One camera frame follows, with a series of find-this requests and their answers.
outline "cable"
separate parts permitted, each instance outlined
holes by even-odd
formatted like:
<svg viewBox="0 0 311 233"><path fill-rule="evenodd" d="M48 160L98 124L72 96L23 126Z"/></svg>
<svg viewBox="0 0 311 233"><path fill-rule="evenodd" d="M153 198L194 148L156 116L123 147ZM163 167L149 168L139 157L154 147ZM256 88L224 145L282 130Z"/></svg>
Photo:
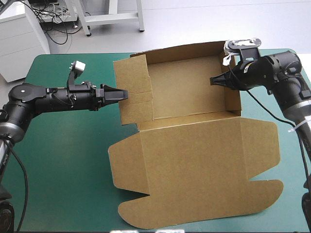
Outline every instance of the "cable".
<svg viewBox="0 0 311 233"><path fill-rule="evenodd" d="M41 15L45 15L45 14L43 14L43 13L52 13L52 14L54 14L54 16L52 16L52 23L53 23L53 19L56 18L56 17L58 17L58 18L61 20L61 23L63 23L63 25L64 25L64 27L65 27L65 31L66 31L66 40L65 40L63 43L59 43L59 42L55 41L55 40L51 37L51 35L48 33L48 31L51 31L51 30L45 30L45 33L46 33L46 35L51 39L52 42L54 42L54 43L56 43L56 44L58 44L58 45L64 45L65 43L67 43L67 41L68 41L68 32L67 32L66 25L65 25L64 21L62 20L62 18L60 17L60 15L58 15L57 13L52 12L52 11L35 9L35 8L29 6L28 4L24 3L22 0L17 0L17 1L23 3L25 6L27 6L27 7L34 13L34 15L37 17L37 19L39 20L40 23L43 23L43 22L44 22L44 20L43 20L42 17L41 17Z"/></svg>
<svg viewBox="0 0 311 233"><path fill-rule="evenodd" d="M76 34L77 32L79 32L80 30L82 29L82 27L80 27L78 30L76 30L75 32L72 32L72 33L67 33L67 32L62 32L56 28L53 28L53 30L57 31L57 32L60 32L60 33L66 33L66 34Z"/></svg>
<svg viewBox="0 0 311 233"><path fill-rule="evenodd" d="M229 67L229 70L230 72L232 73L232 75L238 79L238 77L235 75L235 73L232 71L231 67ZM276 117L272 112L270 112L262 103L260 103L260 101L249 91L247 90L247 93L259 104L260 107L262 107L267 113L270 114L270 116L272 116L275 120L278 120L282 123L285 123L285 124L289 124L291 125L292 127L295 127L295 125L293 123L291 123L290 121L287 121L287 120L282 120L278 117ZM309 177L309 171L308 171L308 165L307 165L307 162L306 162L306 156L305 156L305 151L303 149L303 143L302 143L302 140L301 140L301 136L299 134L298 131L296 131L297 133L297 136L298 136L298 141L299 141L299 146L300 146L300 151L301 151L301 157L302 157L302 161L303 161L303 166L305 168L305 175L306 175L306 179L307 179L307 188L308 188L308 192L309 192L309 195L310 195L310 198L311 198L311 181L310 181L310 177Z"/></svg>
<svg viewBox="0 0 311 233"><path fill-rule="evenodd" d="M24 173L24 182L25 182L25 199L24 199L24 207L23 207L23 211L21 213L21 217L20 217L20 221L16 230L16 233L19 233L21 225L23 224L23 220L25 218L25 213L26 213L26 209L27 209L27 203L28 203L28 177L27 177L27 172L26 172L26 168L24 166L24 164L22 163L22 161L19 159L18 155L15 153L15 151L13 150L13 147L6 141L6 139L3 140L4 143L6 144L6 146L9 148L8 154L12 153L15 157L15 159L17 160L20 168L22 169L23 173Z"/></svg>

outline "white drawer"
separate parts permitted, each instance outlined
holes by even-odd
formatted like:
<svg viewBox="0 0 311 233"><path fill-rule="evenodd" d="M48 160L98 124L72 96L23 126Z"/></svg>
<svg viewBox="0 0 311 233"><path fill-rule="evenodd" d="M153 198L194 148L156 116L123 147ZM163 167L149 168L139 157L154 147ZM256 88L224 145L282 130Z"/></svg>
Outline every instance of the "white drawer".
<svg viewBox="0 0 311 233"><path fill-rule="evenodd" d="M33 32L33 28L27 17L13 19L0 23L0 40L25 33Z"/></svg>
<svg viewBox="0 0 311 233"><path fill-rule="evenodd" d="M0 74L7 82L25 78L35 57L45 54L42 46L0 57Z"/></svg>
<svg viewBox="0 0 311 233"><path fill-rule="evenodd" d="M40 46L35 32L0 40L0 56Z"/></svg>

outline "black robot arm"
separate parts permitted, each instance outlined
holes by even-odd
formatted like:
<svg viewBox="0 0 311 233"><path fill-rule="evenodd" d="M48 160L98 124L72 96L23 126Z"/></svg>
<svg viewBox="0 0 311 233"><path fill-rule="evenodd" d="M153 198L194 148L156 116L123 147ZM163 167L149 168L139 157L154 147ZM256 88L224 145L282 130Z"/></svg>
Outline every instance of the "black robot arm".
<svg viewBox="0 0 311 233"><path fill-rule="evenodd" d="M9 102L0 110L0 183L9 154L15 143L23 138L30 122L41 113L90 110L127 99L127 91L104 84L97 88L91 82L75 84L85 64L75 61L70 66L67 87L47 88L24 83L12 88ZM0 184L0 233L14 231L14 209L6 201L11 195Z"/></svg>
<svg viewBox="0 0 311 233"><path fill-rule="evenodd" d="M241 60L233 69L229 67L228 72L210 78L211 85L241 91L264 86L268 95L274 95L284 117L296 124L299 142L303 142L311 160L311 91L301 75L300 59L291 51L261 57L258 50L260 45L261 41L257 38L227 41L225 53L228 57L239 55ZM311 190L305 160L304 165L307 175L304 187ZM303 196L302 208L311 231L311 192Z"/></svg>

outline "table surface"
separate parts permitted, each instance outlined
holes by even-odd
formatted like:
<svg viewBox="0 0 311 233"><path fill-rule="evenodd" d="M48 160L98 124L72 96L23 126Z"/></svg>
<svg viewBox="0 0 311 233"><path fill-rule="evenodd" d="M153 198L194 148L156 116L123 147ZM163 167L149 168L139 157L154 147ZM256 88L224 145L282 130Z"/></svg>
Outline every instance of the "table surface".
<svg viewBox="0 0 311 233"><path fill-rule="evenodd" d="M282 51L262 50L261 54ZM35 59L26 82L47 87L66 86L70 63L79 60L86 63L86 69L78 82L115 86L112 62L128 56L128 53L40 55ZM274 97L268 96L263 87L251 92L275 115L282 116ZM193 232L308 231L301 210L301 197L306 190L303 188L304 169L296 135L288 133L288 125L275 121L247 93L241 92L241 99L243 117L273 121L278 125L281 162L254 180L283 181L281 197L258 214L188 223L169 229ZM121 126L117 104L98 112L85 110L36 117L24 140L16 145L28 171L30 189L22 230L106 232L133 229L121 219L117 209L121 202L138 198L141 194L117 189L113 185L107 149L136 132L135 125ZM24 183L14 158L9 161L3 185L13 195L17 224L23 206Z"/></svg>

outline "open cardboard box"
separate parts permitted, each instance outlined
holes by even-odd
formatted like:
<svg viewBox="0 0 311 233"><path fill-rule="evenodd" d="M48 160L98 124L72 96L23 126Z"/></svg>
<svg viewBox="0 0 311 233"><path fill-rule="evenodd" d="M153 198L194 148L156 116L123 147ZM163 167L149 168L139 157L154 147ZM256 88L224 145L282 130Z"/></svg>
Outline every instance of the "open cardboard box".
<svg viewBox="0 0 311 233"><path fill-rule="evenodd" d="M129 91L119 103L122 124L139 129L109 148L114 185L149 194L120 204L129 224L247 215L280 196L281 181L249 181L280 161L276 125L241 118L239 92L210 85L227 71L223 47L184 45L114 63L117 88Z"/></svg>

